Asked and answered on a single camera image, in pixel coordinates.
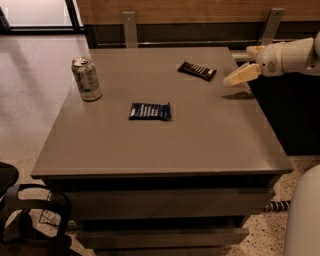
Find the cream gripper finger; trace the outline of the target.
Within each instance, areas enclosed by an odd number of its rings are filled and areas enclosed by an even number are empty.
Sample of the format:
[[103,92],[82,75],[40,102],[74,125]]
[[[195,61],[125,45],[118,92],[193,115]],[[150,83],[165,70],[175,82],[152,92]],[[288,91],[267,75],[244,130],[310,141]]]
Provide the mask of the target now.
[[249,62],[244,63],[235,71],[227,75],[223,79],[223,84],[227,87],[235,86],[244,82],[257,79],[261,75],[261,66],[259,64]]
[[255,58],[263,49],[264,46],[248,46],[246,52],[251,58]]

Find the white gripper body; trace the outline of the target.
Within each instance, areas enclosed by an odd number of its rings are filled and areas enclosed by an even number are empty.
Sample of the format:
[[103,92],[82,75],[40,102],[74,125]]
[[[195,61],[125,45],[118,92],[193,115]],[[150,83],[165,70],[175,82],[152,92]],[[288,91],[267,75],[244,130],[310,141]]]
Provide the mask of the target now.
[[282,54],[284,43],[274,43],[264,46],[256,57],[256,63],[261,66],[263,76],[274,77],[284,74]]

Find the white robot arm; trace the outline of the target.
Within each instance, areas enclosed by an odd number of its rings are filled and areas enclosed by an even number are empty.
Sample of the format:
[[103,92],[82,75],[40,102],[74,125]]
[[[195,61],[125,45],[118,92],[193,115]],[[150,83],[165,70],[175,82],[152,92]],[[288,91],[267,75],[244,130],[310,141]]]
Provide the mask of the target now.
[[[244,63],[223,79],[227,87],[286,73],[320,75],[320,32],[316,38],[248,46],[254,63]],[[320,165],[299,179],[289,208],[283,256],[320,256]]]

